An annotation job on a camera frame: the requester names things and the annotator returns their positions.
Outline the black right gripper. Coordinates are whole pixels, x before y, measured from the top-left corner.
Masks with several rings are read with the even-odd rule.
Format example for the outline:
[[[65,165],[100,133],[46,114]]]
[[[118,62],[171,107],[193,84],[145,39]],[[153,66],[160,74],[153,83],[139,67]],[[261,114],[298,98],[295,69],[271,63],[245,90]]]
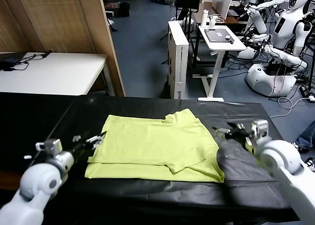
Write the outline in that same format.
[[[251,132],[247,132],[244,124],[228,122],[232,130],[225,128],[212,127],[212,131],[216,138],[232,138],[239,143],[245,143],[247,138],[252,136]]]

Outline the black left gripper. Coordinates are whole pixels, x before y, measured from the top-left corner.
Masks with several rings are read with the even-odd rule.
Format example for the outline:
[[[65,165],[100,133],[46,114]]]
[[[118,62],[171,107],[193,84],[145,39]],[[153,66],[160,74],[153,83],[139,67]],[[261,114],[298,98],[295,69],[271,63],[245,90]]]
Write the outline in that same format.
[[[99,135],[93,136],[86,140],[86,142],[81,142],[75,144],[71,149],[70,153],[72,154],[74,159],[79,159],[86,150],[97,148],[104,140],[107,131],[102,132]],[[81,140],[80,135],[73,136],[72,142],[76,143]]]

